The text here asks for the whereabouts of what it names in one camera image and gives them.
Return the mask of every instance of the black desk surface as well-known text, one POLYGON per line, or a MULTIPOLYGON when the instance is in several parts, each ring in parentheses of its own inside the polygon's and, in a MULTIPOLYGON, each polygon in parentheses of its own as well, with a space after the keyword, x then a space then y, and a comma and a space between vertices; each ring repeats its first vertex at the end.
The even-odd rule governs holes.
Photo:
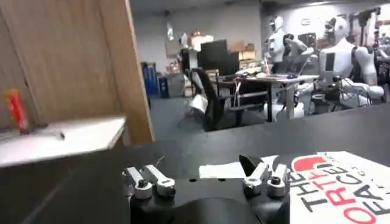
POLYGON ((21 223, 24 219, 30 223, 25 219, 30 213, 27 205, 38 202, 26 197, 38 198, 35 195, 44 195, 48 186, 55 186, 60 175, 50 178, 59 173, 51 167, 58 167, 59 163, 66 163, 66 167, 78 165, 47 205, 32 215, 32 223, 129 223, 119 177, 125 166, 155 164, 160 159, 158 168, 165 175, 191 178, 197 176, 199 165, 237 161, 239 154, 268 156, 342 150, 390 166, 389 128, 390 104, 387 104, 159 141, 136 149, 114 149, 68 158, 71 162, 52 161, 0 170, 0 212, 6 212, 0 214, 0 222, 21 223), (54 171, 46 171, 45 176, 39 177, 44 169, 54 171), (25 180, 24 187, 28 190, 15 187, 21 181, 20 178, 15 181, 15 175, 25 180))

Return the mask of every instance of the computer monitor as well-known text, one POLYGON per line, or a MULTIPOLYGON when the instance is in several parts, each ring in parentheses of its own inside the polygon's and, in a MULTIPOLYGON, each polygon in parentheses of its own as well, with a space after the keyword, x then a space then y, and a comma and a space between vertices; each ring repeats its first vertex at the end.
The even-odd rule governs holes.
POLYGON ((198 65, 204 70, 218 69, 219 75, 232 75, 239 70, 239 53, 229 53, 226 40, 201 44, 198 65))
POLYGON ((202 43, 198 54, 198 65, 204 70, 219 69, 227 55, 226 40, 202 43))

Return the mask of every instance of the red marker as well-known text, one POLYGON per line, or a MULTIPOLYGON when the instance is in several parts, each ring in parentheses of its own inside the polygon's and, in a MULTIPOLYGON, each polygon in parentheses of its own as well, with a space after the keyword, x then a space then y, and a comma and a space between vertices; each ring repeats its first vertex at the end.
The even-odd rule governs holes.
POLYGON ((29 121, 27 119, 26 110, 23 107, 20 92, 17 90, 11 90, 6 92, 5 96, 8 101, 10 112, 18 125, 19 131, 21 133, 27 133, 29 121))

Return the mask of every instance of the white desk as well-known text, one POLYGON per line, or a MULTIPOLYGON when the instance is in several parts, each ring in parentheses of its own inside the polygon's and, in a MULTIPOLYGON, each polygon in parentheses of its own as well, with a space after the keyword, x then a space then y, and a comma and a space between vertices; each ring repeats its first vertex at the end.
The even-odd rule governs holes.
MULTIPOLYGON (((293 86, 302 81, 312 81, 318 79, 318 75, 300 75, 296 79, 287 79, 287 75, 266 75, 264 77, 249 77, 246 80, 254 82, 279 83, 286 85, 286 110, 287 118, 294 118, 294 88, 293 86)), ((268 114, 272 114, 272 107, 268 105, 268 114)))
POLYGON ((39 133, 61 131, 65 139, 39 134, 0 137, 0 167, 61 158, 112 148, 125 128, 124 116, 49 125, 39 133))

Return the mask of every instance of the blue container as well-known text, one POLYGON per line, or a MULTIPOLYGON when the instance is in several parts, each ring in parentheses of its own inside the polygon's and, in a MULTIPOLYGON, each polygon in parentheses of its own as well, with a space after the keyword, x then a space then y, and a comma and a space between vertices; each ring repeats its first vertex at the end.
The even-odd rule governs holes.
POLYGON ((155 63, 141 63, 142 73, 144 77, 144 84, 146 94, 150 96, 158 96, 158 82, 155 63))

